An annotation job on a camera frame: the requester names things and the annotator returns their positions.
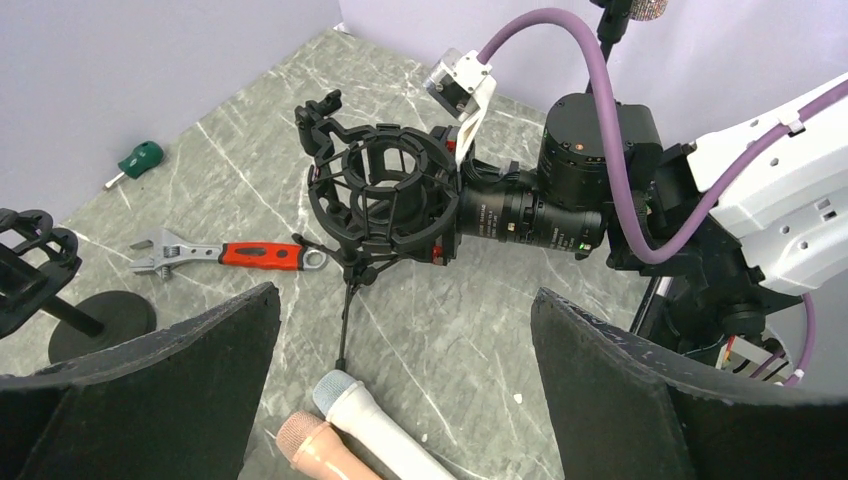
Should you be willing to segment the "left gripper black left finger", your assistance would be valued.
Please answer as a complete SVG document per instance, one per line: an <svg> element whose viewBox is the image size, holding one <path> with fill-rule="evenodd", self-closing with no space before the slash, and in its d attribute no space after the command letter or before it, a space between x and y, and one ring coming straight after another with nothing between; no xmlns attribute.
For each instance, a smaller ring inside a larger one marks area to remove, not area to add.
<svg viewBox="0 0 848 480"><path fill-rule="evenodd" d="M1 379L5 479L234 479L281 327L269 282L187 320Z"/></svg>

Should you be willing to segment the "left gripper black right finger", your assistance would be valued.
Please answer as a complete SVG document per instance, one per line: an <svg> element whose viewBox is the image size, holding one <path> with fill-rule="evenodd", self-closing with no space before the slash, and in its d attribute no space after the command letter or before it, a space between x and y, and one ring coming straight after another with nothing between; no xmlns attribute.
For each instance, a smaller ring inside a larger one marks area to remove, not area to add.
<svg viewBox="0 0 848 480"><path fill-rule="evenodd" d="M847 400L747 379L548 288L532 343L568 479L843 479Z"/></svg>

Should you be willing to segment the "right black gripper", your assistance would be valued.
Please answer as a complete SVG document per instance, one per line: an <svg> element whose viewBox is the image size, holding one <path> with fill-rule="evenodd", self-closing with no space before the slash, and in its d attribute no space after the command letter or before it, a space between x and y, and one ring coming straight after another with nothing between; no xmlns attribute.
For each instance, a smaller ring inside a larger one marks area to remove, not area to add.
<svg viewBox="0 0 848 480"><path fill-rule="evenodd" d="M449 159L454 161L454 150L458 136L458 126L434 126L429 135L438 143L442 144L449 152ZM437 172L436 178L444 180L453 186L456 196L459 198L456 215L451 226L445 230L435 241L431 248L431 263L434 265L448 265L457 256L457 252L464 236L475 235L477 227L476 220L472 215L471 183L467 175L462 172L460 164L454 164L453 173L445 173L443 169ZM449 199L445 189L432 192L428 198L428 219L438 220L446 215Z"/></svg>

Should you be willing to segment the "black mini tripod stand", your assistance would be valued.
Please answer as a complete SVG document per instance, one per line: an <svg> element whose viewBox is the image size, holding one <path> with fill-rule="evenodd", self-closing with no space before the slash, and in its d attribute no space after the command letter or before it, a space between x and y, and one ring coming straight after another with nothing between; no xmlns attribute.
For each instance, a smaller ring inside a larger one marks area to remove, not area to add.
<svg viewBox="0 0 848 480"><path fill-rule="evenodd" d="M436 178L440 169L453 173L456 162L429 131L397 124L346 128L334 117L341 107L342 93L333 90L294 110L301 146L312 159L306 177L308 200L316 220L338 246L300 234L293 238L326 253L342 269L345 299L338 370L347 366L350 307L357 292L400 261L432 264L434 241L453 223L459 203L453 186ZM441 187L449 199L447 212L431 221L428 198Z"/></svg>

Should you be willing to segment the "white microphone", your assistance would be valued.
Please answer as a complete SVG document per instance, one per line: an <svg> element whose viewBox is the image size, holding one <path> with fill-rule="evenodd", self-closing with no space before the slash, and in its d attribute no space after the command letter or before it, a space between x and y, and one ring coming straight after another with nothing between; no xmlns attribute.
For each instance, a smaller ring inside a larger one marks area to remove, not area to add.
<svg viewBox="0 0 848 480"><path fill-rule="evenodd" d="M325 374L313 388L312 399L329 423L354 437L398 478L453 477L377 404L362 381L348 373Z"/></svg>

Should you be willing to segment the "black shock mount desk stand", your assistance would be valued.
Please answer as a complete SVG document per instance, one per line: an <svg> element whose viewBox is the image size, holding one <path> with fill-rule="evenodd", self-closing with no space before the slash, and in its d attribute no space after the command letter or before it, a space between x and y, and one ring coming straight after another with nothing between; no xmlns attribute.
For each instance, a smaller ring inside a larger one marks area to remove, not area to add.
<svg viewBox="0 0 848 480"><path fill-rule="evenodd" d="M59 320L48 358L60 363L112 348L156 330L156 313L142 296L106 291L72 305L59 297L82 265L77 236L56 227L43 210L1 210L1 231L22 241L1 245L1 336L43 311Z"/></svg>

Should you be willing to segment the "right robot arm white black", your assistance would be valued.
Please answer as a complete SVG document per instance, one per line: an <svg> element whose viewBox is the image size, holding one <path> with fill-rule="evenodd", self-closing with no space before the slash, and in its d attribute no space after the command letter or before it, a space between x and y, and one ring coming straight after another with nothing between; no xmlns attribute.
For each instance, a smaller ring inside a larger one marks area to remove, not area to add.
<svg viewBox="0 0 848 480"><path fill-rule="evenodd" d="M616 106L627 181L607 172L590 93L561 97L534 169L467 154L458 205L424 260L452 260L462 235L589 256L673 282L641 336L708 363L736 338L760 342L768 314L806 302L847 267L847 81L746 124L663 149L650 110Z"/></svg>

